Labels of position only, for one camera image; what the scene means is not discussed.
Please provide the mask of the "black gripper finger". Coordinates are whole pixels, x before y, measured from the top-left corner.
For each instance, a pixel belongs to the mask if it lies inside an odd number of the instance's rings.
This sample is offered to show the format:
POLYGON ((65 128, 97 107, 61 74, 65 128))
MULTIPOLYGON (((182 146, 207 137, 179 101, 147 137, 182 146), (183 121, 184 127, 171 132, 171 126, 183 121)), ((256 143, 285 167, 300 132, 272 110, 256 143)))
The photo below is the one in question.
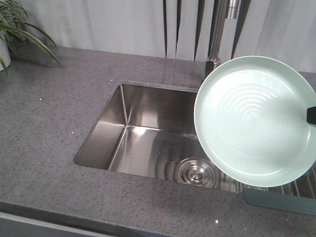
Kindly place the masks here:
POLYGON ((306 122, 316 124, 316 106, 307 108, 306 122))

